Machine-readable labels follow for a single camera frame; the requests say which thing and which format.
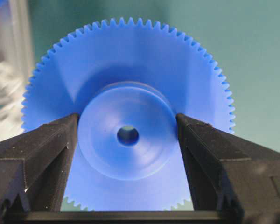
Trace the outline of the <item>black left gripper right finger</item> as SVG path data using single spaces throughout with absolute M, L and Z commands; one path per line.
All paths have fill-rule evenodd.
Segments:
M 232 224 L 280 224 L 280 153 L 182 113 L 178 140 L 195 210 Z

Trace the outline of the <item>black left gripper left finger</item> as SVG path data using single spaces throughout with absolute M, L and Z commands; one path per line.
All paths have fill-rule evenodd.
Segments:
M 0 224 L 9 210 L 60 211 L 78 120 L 73 113 L 0 142 Z

